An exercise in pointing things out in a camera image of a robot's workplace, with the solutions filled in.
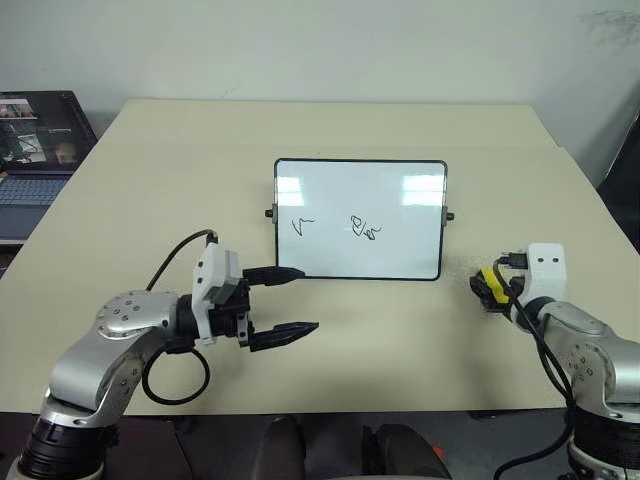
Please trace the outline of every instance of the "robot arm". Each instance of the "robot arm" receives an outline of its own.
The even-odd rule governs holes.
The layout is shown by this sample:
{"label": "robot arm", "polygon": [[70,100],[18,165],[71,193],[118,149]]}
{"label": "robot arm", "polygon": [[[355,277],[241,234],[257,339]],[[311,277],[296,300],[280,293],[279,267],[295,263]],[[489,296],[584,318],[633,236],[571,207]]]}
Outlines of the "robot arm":
{"label": "robot arm", "polygon": [[[571,381],[572,468],[585,479],[639,479],[640,344],[618,337],[605,323],[562,301],[566,271],[561,245],[532,244],[498,263],[525,271],[511,279],[509,289]],[[531,333],[493,270],[483,269],[470,283],[487,310],[504,313]]]}
{"label": "robot arm", "polygon": [[[99,478],[106,449],[117,441],[116,424],[140,380],[152,399],[169,405],[186,403],[204,391],[209,367],[194,350],[196,339],[212,344],[216,337],[232,337],[241,347],[258,351],[311,333],[317,323],[278,325],[257,333],[249,317],[252,285],[278,285],[302,276],[299,270],[281,267],[241,272],[237,254],[211,235],[194,268],[192,295],[152,292],[149,287],[106,302],[89,332],[55,365],[40,417],[7,478]],[[191,352],[201,360],[205,383],[198,392],[181,400],[151,393],[146,377],[163,352]]]}

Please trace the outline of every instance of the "beige tabletop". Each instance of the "beige tabletop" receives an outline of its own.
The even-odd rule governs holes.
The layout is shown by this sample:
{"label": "beige tabletop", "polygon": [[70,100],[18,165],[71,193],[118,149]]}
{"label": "beige tabletop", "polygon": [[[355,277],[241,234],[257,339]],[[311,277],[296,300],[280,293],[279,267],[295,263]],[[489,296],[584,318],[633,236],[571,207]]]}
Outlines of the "beige tabletop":
{"label": "beige tabletop", "polygon": [[[163,407],[141,389],[130,414],[529,408],[560,405],[532,339],[482,312],[468,277],[531,242],[566,249],[568,300],[640,340],[640,261],[573,159],[525,106],[130,102],[0,280],[0,410],[35,411],[56,359],[111,296],[144,288],[168,251],[211,227],[244,267],[273,264],[279,157],[441,159],[449,165],[436,282],[303,280],[252,290],[258,329],[320,328],[259,353],[202,347],[214,380]],[[158,287],[187,293],[202,245]],[[151,382],[193,390],[189,356]]]}

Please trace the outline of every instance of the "marker scribble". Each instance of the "marker scribble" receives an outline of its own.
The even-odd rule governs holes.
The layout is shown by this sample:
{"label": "marker scribble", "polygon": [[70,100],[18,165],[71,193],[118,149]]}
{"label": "marker scribble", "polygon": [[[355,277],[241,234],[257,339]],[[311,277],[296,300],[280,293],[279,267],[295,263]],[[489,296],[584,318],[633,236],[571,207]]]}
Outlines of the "marker scribble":
{"label": "marker scribble", "polygon": [[362,219],[357,215],[351,215],[351,230],[353,230],[353,233],[356,237],[359,237],[364,234],[364,236],[367,237],[369,240],[375,240],[376,233],[382,231],[382,227],[379,227],[379,228],[374,228],[374,227],[366,228],[366,227],[367,227],[367,222],[363,222]]}
{"label": "marker scribble", "polygon": [[302,236],[302,224],[303,223],[313,223],[315,222],[315,220],[305,220],[304,218],[298,218],[297,220],[292,219],[291,220],[291,226],[293,227],[293,229],[296,231],[296,233],[300,236]]}

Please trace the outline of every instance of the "white wall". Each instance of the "white wall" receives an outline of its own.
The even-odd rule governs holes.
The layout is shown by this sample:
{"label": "white wall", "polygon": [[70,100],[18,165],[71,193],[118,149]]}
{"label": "white wall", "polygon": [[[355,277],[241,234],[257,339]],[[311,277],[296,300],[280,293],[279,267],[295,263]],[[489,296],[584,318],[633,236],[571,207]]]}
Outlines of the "white wall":
{"label": "white wall", "polygon": [[640,98],[639,0],[0,0],[0,90],[531,103],[597,183]]}

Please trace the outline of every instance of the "laptop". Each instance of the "laptop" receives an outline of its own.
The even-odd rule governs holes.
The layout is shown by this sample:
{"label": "laptop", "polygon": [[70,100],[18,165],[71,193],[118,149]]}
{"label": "laptop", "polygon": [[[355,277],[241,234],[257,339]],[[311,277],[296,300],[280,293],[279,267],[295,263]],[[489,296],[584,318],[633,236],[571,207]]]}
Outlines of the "laptop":
{"label": "laptop", "polygon": [[0,241],[29,237],[96,142],[73,92],[0,93]]}

